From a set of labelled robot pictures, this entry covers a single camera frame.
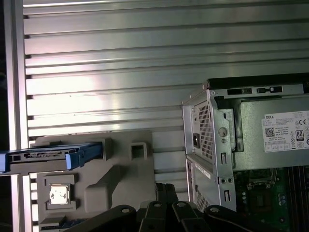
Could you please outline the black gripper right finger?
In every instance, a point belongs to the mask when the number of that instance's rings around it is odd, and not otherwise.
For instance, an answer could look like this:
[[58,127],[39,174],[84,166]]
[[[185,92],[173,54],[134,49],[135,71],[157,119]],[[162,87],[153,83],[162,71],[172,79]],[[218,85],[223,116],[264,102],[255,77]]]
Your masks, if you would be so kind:
[[168,206],[181,232],[279,232],[280,229],[219,205],[203,212],[192,204],[179,201],[173,184],[167,184]]

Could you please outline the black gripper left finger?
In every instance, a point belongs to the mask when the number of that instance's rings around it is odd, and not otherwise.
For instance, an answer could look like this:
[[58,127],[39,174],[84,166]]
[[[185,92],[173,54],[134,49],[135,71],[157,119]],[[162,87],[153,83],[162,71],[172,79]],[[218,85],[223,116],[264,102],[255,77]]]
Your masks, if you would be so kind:
[[70,228],[71,232],[164,232],[168,206],[168,184],[157,183],[155,201],[136,210],[119,205]]

